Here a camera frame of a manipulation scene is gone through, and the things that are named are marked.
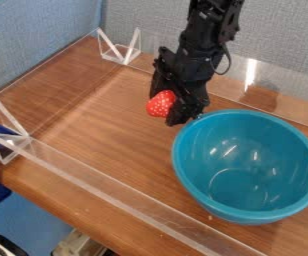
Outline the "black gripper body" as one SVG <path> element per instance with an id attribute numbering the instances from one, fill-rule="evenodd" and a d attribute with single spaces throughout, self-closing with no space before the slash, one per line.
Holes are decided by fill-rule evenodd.
<path id="1" fill-rule="evenodd" d="M 207 92 L 205 92 L 205 82 L 204 81 L 192 81 L 185 82 L 180 79 L 179 75 L 173 71 L 173 60 L 175 54 L 165 48 L 160 47 L 157 49 L 157 57 L 153 59 L 153 71 L 155 67 L 161 67 L 168 71 L 172 76 L 172 89 L 171 91 L 175 94 L 175 101 L 181 99 L 183 101 L 191 102 L 195 104 L 195 118 L 203 112 L 204 107 L 210 104 Z"/>

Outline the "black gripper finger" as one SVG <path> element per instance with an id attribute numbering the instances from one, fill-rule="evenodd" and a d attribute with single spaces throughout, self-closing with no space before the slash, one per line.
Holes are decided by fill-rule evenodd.
<path id="1" fill-rule="evenodd" d="M 152 74 L 148 97 L 152 98 L 159 92 L 172 89 L 172 74 L 156 66 Z"/>
<path id="2" fill-rule="evenodd" d="M 168 109 L 165 117 L 165 125 L 173 126 L 184 124 L 189 119 L 195 118 L 195 104 L 177 99 Z"/>

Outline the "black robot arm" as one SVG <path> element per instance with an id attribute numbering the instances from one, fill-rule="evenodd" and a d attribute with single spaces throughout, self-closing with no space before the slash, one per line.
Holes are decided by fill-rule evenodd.
<path id="1" fill-rule="evenodd" d="M 205 84 L 218 72 L 222 57 L 231 61 L 226 43 L 239 31 L 244 0 L 189 0 L 187 25 L 179 34 L 177 48 L 157 48 L 148 97 L 169 90 L 175 96 L 164 114 L 165 125 L 184 124 L 210 105 Z"/>

